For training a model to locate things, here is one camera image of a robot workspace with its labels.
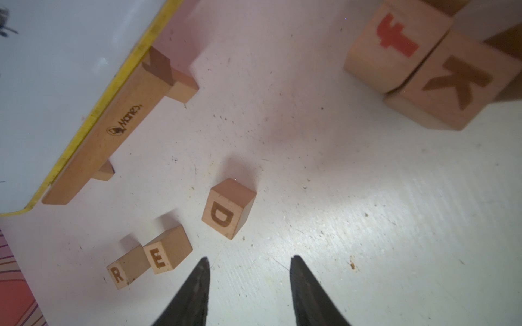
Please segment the wooden E block orange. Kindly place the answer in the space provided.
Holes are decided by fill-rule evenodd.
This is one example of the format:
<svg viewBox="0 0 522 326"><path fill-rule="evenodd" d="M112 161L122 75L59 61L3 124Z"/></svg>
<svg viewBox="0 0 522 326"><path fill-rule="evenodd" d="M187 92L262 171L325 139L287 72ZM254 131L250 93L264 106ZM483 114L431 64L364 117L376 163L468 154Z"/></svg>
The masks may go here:
<svg viewBox="0 0 522 326"><path fill-rule="evenodd" d="M172 271L192 252L192 245L182 225L171 228L144 246L155 274Z"/></svg>

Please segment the wooden R block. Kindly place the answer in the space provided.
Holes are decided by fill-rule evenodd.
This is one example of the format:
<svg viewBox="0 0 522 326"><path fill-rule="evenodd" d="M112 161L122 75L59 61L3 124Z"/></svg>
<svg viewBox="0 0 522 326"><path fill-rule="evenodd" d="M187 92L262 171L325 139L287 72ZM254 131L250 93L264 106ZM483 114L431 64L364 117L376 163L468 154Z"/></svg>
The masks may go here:
<svg viewBox="0 0 522 326"><path fill-rule="evenodd" d="M117 289L129 286L151 268L144 248L138 245L107 266Z"/></svg>

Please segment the wooden engraved D block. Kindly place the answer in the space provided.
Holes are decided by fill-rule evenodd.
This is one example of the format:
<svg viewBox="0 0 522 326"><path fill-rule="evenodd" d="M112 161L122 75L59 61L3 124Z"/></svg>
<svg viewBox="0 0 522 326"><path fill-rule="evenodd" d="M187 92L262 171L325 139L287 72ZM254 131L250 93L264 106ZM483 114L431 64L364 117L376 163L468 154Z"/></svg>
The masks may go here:
<svg viewBox="0 0 522 326"><path fill-rule="evenodd" d="M257 193L232 178L212 187L202 221L232 240L246 223Z"/></svg>

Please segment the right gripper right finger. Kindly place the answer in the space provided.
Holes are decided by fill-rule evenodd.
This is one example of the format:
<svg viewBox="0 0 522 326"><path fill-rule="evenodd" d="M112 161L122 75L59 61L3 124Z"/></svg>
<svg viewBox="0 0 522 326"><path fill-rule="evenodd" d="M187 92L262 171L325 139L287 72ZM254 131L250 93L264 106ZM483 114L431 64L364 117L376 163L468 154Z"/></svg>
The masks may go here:
<svg viewBox="0 0 522 326"><path fill-rule="evenodd" d="M291 259L290 284L297 325L350 325L299 255Z"/></svg>

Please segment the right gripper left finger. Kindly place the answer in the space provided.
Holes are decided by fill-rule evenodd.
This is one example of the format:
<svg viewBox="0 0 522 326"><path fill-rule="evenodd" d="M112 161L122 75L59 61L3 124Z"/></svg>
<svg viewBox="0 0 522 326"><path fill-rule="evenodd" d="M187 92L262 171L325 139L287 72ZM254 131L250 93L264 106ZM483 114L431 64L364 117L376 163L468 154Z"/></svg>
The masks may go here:
<svg viewBox="0 0 522 326"><path fill-rule="evenodd" d="M209 286L209 260L202 258L153 326L206 325Z"/></svg>

